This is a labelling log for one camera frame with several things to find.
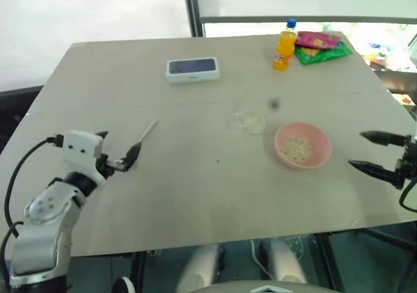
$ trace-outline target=bowl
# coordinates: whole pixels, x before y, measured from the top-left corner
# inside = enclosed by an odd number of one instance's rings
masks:
[[[281,152],[284,142],[299,137],[311,144],[311,159],[306,163],[289,160]],[[290,122],[278,128],[275,133],[275,151],[278,157],[289,167],[295,169],[314,169],[323,166],[332,155],[332,142],[320,128],[306,122]]]

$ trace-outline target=electronic device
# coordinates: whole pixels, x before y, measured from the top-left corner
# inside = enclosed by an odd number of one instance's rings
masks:
[[[170,83],[186,83],[220,78],[215,57],[167,61],[166,77]]]

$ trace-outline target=table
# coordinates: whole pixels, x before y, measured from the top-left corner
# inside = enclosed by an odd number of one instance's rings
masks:
[[[413,133],[407,112],[357,53],[311,66],[293,60],[288,71],[276,72],[275,43],[275,36],[249,36],[74,44],[3,151],[1,187],[48,135],[109,130],[104,152],[118,158],[157,118],[131,171],[89,197],[74,229],[74,256],[416,220],[398,205],[398,190],[347,163],[394,168],[403,149],[372,145],[359,132]],[[166,82],[166,60],[209,55],[218,57],[220,80]],[[278,110],[269,108],[271,98],[280,99]],[[238,127],[234,114],[242,107],[266,120],[263,134]],[[334,154],[321,169],[294,171],[276,158],[274,132],[292,120],[328,132]],[[64,174],[59,149],[35,152],[16,181],[12,218]]]

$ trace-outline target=cereal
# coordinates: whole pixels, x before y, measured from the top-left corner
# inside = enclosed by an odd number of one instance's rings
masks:
[[[313,157],[311,143],[301,137],[285,140],[280,151],[289,161],[301,165],[308,163]]]

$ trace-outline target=bottle label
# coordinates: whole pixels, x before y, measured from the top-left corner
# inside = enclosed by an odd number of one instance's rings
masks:
[[[289,63],[292,57],[293,57],[292,55],[282,55],[282,54],[279,54],[278,52],[275,52],[274,61],[277,62],[278,64],[285,64],[285,63]]]

